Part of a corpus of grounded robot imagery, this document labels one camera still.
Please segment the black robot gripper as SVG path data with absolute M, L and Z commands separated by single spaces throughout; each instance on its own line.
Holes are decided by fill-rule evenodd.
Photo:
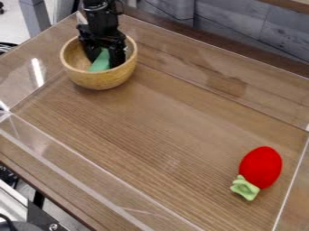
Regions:
M 83 11 L 87 23 L 77 25 L 79 39 L 89 62 L 95 62 L 101 47 L 108 49 L 109 68 L 126 62 L 126 35 L 118 29 L 116 0 L 83 0 Z

